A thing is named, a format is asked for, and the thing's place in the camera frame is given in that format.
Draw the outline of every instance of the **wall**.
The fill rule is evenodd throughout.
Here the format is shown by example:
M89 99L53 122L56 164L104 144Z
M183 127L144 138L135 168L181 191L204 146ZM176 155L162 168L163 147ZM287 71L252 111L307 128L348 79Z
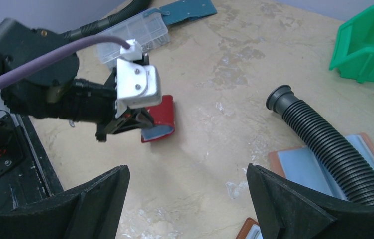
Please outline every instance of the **wall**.
M297 8L347 21L374 5L374 0L277 0Z
M6 17L57 33L99 20L125 0L0 0L0 23Z

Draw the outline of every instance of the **cable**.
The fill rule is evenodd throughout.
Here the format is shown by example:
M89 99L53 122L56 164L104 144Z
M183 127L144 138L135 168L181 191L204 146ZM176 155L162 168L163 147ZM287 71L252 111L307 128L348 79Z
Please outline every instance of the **cable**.
M128 6L123 8L121 11L112 14L111 16L105 19L91 22L78 29L64 32L61 35L70 41L75 41L83 37L96 35L101 31L104 31L112 26L115 26L120 22L125 21L131 18L132 16L138 14L139 12L146 10L151 2L152 0L133 0Z
M86 47L99 44L112 42L119 44L125 49L129 49L130 45L123 39L115 36L88 36L80 40L74 41L67 45L64 45L60 48L57 48L51 52L46 53L43 56L40 56L36 59L33 59L24 65L21 65L3 75L0 76L0 90L5 88L13 83L18 82L19 80L36 73L45 67L52 65L53 63L60 61L67 56L75 53L76 51L82 50Z

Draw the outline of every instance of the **red object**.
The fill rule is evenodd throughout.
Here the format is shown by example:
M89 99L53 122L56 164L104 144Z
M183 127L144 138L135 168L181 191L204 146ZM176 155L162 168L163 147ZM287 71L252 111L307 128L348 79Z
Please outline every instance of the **red object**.
M171 95L162 96L162 102L157 106L146 107L149 114L153 117L155 129L158 129L162 126L162 134L159 134L151 139L145 138L147 132L150 132L150 129L142 130L142 143L152 142L160 140L172 135L175 131L175 121L174 121L174 101Z

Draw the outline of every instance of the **green basket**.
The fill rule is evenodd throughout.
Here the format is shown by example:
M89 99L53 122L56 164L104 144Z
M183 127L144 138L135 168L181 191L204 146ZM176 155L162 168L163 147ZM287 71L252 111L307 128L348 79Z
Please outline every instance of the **green basket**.
M374 5L339 27L329 70L334 68L343 78L374 82Z

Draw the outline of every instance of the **beige surface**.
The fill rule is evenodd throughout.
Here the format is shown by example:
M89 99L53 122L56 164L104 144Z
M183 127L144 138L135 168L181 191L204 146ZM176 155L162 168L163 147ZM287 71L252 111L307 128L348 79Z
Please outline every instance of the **beige surface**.
M374 83L327 70L339 21L269 0L213 2L217 15L171 27L171 43L150 54L164 94L174 96L172 137L141 144L132 131L98 143L95 125L34 121L65 189L129 166L118 238L234 238L256 217L247 165L268 167L270 151L302 144L265 108L281 84L343 134L363 131L374 142ZM94 49L79 52L79 75L105 82L109 71Z

